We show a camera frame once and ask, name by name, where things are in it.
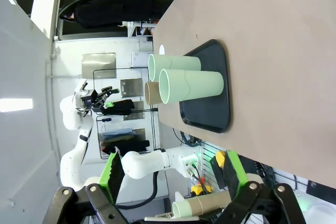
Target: black tray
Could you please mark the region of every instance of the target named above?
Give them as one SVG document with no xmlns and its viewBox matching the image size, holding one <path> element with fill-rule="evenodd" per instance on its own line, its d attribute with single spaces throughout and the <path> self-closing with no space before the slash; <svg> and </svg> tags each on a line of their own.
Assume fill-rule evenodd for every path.
<svg viewBox="0 0 336 224">
<path fill-rule="evenodd" d="M 221 73 L 224 79 L 224 90 L 215 97 L 180 102 L 183 122 L 216 133 L 226 131 L 230 124 L 230 99 L 226 55 L 222 44 L 212 39 L 186 55 L 198 57 L 202 71 Z"/>
</svg>

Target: fluorescent light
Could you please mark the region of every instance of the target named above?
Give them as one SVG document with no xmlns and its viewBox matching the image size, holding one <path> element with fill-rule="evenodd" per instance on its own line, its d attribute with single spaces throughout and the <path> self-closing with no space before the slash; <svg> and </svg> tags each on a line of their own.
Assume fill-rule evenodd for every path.
<svg viewBox="0 0 336 224">
<path fill-rule="evenodd" d="M 32 99 L 0 99 L 0 112 L 29 110 L 32 108 Z"/>
</svg>

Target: black coat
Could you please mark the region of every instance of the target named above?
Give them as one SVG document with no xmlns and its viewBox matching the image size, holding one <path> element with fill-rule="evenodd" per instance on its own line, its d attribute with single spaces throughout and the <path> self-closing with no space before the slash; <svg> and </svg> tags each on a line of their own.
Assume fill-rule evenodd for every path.
<svg viewBox="0 0 336 224">
<path fill-rule="evenodd" d="M 152 5 L 152 0 L 77 0 L 64 10 L 72 11 L 82 27 L 95 28 L 121 25 L 122 21 L 148 21 Z"/>
</svg>

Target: light green paper cup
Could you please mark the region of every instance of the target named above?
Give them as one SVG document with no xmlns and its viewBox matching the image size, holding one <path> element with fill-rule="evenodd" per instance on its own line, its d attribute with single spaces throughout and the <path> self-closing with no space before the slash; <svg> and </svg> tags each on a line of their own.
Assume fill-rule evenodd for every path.
<svg viewBox="0 0 336 224">
<path fill-rule="evenodd" d="M 159 81 L 162 69 L 201 70 L 201 62 L 197 57 L 149 55 L 148 72 L 151 81 Z"/>
<path fill-rule="evenodd" d="M 159 90 L 163 103 L 220 95 L 224 80 L 219 72 L 163 69 L 159 77 Z"/>
</svg>

